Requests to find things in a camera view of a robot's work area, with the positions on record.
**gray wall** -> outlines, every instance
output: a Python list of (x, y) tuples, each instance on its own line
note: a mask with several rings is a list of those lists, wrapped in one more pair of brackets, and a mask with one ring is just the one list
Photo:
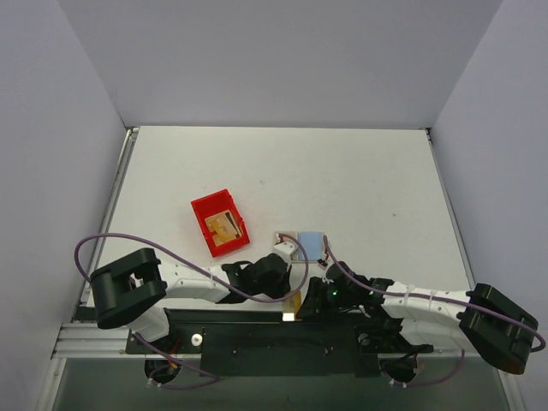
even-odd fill
[(129, 125), (420, 128), (501, 0), (59, 0)]
[(53, 0), (0, 2), (0, 409), (33, 409), (124, 129)]
[[(505, 0), (433, 129), (434, 149), (476, 280), (548, 331), (548, 2)], [(520, 379), (548, 403), (548, 354)]]

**red box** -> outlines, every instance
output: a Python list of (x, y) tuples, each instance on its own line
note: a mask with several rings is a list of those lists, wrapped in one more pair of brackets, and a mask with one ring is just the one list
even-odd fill
[[(191, 201), (190, 204), (194, 209), (196, 218), (198, 218), (198, 224), (200, 225), (202, 235), (205, 238), (205, 242), (209, 247), (212, 257), (218, 257), (219, 255), (230, 253), (240, 247), (245, 246), (246, 244), (249, 244), (249, 235), (247, 234), (246, 225), (243, 223), (243, 219), (236, 209), (229, 190), (224, 189), (218, 193), (207, 195), (201, 199)], [(210, 232), (205, 220), (225, 210), (232, 213), (236, 225), (240, 228), (241, 236), (235, 240), (225, 242), (224, 244), (216, 245), (213, 241), (213, 236), (215, 233)]]

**white round knob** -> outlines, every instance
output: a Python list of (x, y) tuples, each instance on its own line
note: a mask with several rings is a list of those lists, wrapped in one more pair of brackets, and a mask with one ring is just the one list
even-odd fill
[(194, 345), (195, 347), (199, 347), (200, 345), (202, 345), (202, 342), (204, 341), (204, 337), (202, 337), (200, 334), (194, 334), (192, 336), (192, 338), (190, 338), (190, 342), (192, 343), (192, 345)]

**purple cable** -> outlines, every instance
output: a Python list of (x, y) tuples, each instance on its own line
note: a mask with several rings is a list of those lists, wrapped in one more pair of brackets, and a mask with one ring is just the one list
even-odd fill
[(193, 270), (199, 272), (202, 276), (205, 276), (207, 278), (211, 278), (213, 281), (216, 281), (217, 283), (222, 284), (224, 287), (226, 287), (230, 291), (232, 291), (234, 293), (237, 293), (237, 294), (241, 295), (242, 297), (247, 298), (248, 300), (257, 301), (257, 302), (264, 302), (265, 304), (271, 304), (273, 302), (282, 302), (282, 301), (286, 301), (286, 300), (292, 298), (295, 294), (297, 294), (302, 289), (302, 287), (305, 285), (305, 282), (308, 279), (309, 261), (308, 261), (307, 250), (305, 250), (305, 248), (302, 246), (302, 244), (296, 238), (294, 238), (291, 235), (287, 235), (287, 234), (280, 234), (280, 238), (289, 238), (302, 251), (302, 255), (304, 256), (304, 259), (305, 259), (305, 275), (303, 276), (302, 281), (298, 285), (298, 287), (295, 290), (291, 291), (289, 294), (287, 294), (283, 297), (280, 297), (280, 298), (274, 298), (274, 299), (271, 299), (271, 300), (264, 300), (262, 298), (257, 298), (253, 295), (249, 295), (247, 293), (244, 293), (243, 291), (240, 291), (239, 289), (237, 289), (233, 285), (230, 285), (230, 283), (227, 283), (226, 281), (222, 280), (221, 278), (219, 278), (217, 276), (213, 276), (210, 272), (204, 270), (201, 267), (198, 267), (196, 264), (191, 263), (187, 259), (184, 259), (180, 255), (175, 254), (174, 252), (170, 251), (166, 247), (163, 247), (163, 246), (159, 245), (158, 243), (156, 243), (154, 241), (150, 241), (150, 240), (147, 240), (146, 238), (138, 237), (137, 235), (122, 234), (122, 233), (99, 233), (99, 234), (89, 235), (88, 237), (82, 238), (80, 241), (78, 241), (78, 244), (76, 244), (76, 247), (74, 249), (74, 262), (76, 263), (76, 268), (78, 269), (80, 274), (84, 277), (84, 279), (88, 282), (90, 282), (90, 278), (87, 275), (86, 270), (84, 270), (84, 267), (80, 263), (80, 257), (79, 257), (80, 249), (88, 241), (97, 240), (99, 238), (106, 238), (106, 237), (124, 238), (126, 240), (133, 240), (133, 241), (137, 241), (137, 242), (142, 242), (143, 244), (146, 244), (147, 246), (157, 248), (158, 250), (168, 254), (172, 259), (176, 259), (177, 261), (183, 263), (184, 265), (186, 265), (186, 266), (192, 268)]
[[(427, 387), (428, 385), (435, 385), (435, 384), (441, 384), (441, 383), (444, 383), (445, 381), (447, 381), (448, 379), (451, 379), (453, 377), (455, 377), (455, 375), (461, 371), (462, 369), (462, 366), (464, 365), (464, 350), (461, 351), (461, 359), (459, 360), (459, 363), (456, 365), (455, 368), (453, 368), (453, 371), (451, 371), (449, 374), (447, 374), (445, 377), (442, 377), (442, 378), (438, 378), (438, 379), (433, 379), (432, 381), (422, 381), (422, 382), (417, 382), (417, 383), (414, 383), (413, 381), (411, 381), (410, 383), (405, 383), (405, 387), (407, 388), (413, 388), (413, 387)], [(388, 378), (391, 378), (392, 381), (394, 381), (394, 384), (396, 385), (401, 385), (403, 386), (404, 383), (402, 383), (401, 381), (396, 381), (394, 380), (390, 375), (388, 375), (386, 373), (386, 371), (384, 371), (384, 375)]]
[[(350, 275), (350, 273), (348, 273), (344, 269), (344, 267), (341, 265), (341, 263), (339, 263), (337, 258), (333, 255), (333, 252), (331, 251), (331, 248), (329, 247), (329, 242), (327, 240), (327, 235), (324, 235), (324, 244), (325, 244), (325, 251), (333, 259), (333, 262), (338, 267), (338, 269), (342, 271), (342, 274), (344, 274), (350, 281), (352, 281), (353, 283), (355, 283), (359, 287), (362, 287), (363, 289), (367, 289), (367, 290), (372, 291), (374, 293), (379, 293), (381, 295), (388, 295), (390, 297), (405, 297), (407, 295), (406, 293), (394, 293), (394, 292), (391, 292), (391, 291), (383, 291), (381, 289), (375, 289), (374, 287), (370, 287), (370, 286), (368, 286), (364, 283), (361, 283), (360, 281), (358, 281), (357, 279), (352, 277)], [(485, 313), (487, 315), (490, 315), (490, 316), (492, 316), (496, 319), (500, 319), (502, 321), (505, 321), (507, 323), (515, 325), (516, 327), (519, 327), (522, 330), (525, 330), (525, 331), (530, 332), (531, 334), (533, 334), (539, 340), (539, 345), (536, 346), (536, 347), (531, 348), (532, 353), (542, 351), (543, 349), (546, 348), (546, 340), (540, 335), (540, 333), (538, 331), (536, 331), (535, 329), (529, 327), (528, 325), (525, 325), (525, 324), (521, 323), (520, 321), (512, 319), (511, 317), (507, 317), (506, 315), (499, 314), (496, 311), (490, 310), (489, 308), (484, 308), (482, 306), (478, 306), (478, 305), (472, 304), (470, 302), (453, 300), (452, 298), (438, 297), (436, 295), (432, 296), (432, 295), (419, 294), (419, 293), (409, 293), (408, 296), (409, 297), (422, 298), (422, 299), (425, 299), (425, 300), (432, 299), (434, 301), (448, 302), (449, 304), (456, 304), (457, 306), (472, 308), (473, 310), (480, 311), (480, 312)]]
[[(135, 332), (134, 335), (135, 335), (135, 338), (137, 338), (145, 347), (147, 347), (151, 351), (154, 351), (156, 354), (162, 355), (166, 360), (169, 360), (171, 362), (175, 362), (176, 364), (179, 364), (180, 366), (184, 366), (185, 368), (188, 368), (189, 370), (196, 371), (199, 375), (204, 375), (206, 377), (211, 378), (209, 381), (204, 381), (202, 383), (194, 383), (194, 384), (189, 384), (189, 385), (161, 384), (162, 388), (165, 388), (167, 390), (191, 390), (193, 388), (200, 388), (200, 387), (205, 387), (207, 385), (215, 384), (215, 383), (217, 383), (218, 381), (221, 380), (221, 378), (218, 375), (215, 375), (215, 374), (212, 374), (208, 371), (204, 371), (202, 369), (199, 369), (196, 366), (191, 366), (187, 362), (181, 361), (181, 360), (165, 353), (164, 351), (154, 347), (145, 338), (143, 338), (143, 336), (141, 334), (139, 334), (138, 332)], [(156, 374), (157, 372), (165, 369), (166, 367), (169, 367), (169, 366), (161, 366), (160, 368), (157, 368), (156, 370), (152, 371), (151, 374), (149, 375), (149, 378), (154, 377), (154, 374)]]

